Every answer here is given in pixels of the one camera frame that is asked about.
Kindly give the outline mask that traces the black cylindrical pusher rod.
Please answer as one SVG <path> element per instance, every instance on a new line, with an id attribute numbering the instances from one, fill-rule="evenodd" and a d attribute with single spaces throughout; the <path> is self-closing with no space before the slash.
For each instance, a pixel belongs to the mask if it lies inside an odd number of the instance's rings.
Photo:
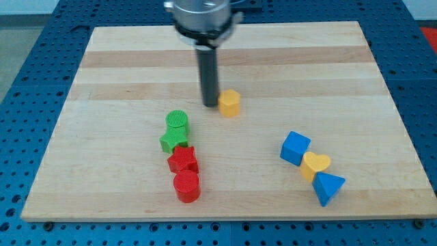
<path id="1" fill-rule="evenodd" d="M 196 50 L 202 103 L 216 107 L 219 97 L 219 76 L 215 49 Z"/>

